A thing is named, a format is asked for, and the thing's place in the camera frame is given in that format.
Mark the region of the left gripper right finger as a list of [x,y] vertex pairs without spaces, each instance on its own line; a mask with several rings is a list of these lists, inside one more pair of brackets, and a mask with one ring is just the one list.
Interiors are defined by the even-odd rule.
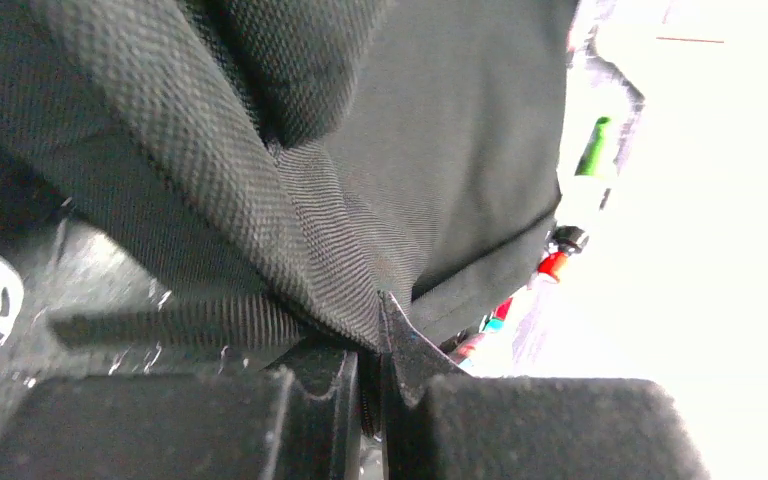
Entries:
[[480,378],[381,298],[380,392],[388,479],[706,479],[657,384]]

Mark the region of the black student backpack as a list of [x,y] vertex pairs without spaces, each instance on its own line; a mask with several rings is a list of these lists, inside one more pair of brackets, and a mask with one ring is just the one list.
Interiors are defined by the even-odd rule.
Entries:
[[575,10],[0,1],[0,147],[174,290],[441,341],[540,258]]

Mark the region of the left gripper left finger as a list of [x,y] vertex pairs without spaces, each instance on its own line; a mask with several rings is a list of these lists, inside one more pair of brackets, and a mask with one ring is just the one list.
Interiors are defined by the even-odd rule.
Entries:
[[356,353],[273,370],[52,379],[0,440],[0,479],[355,479]]

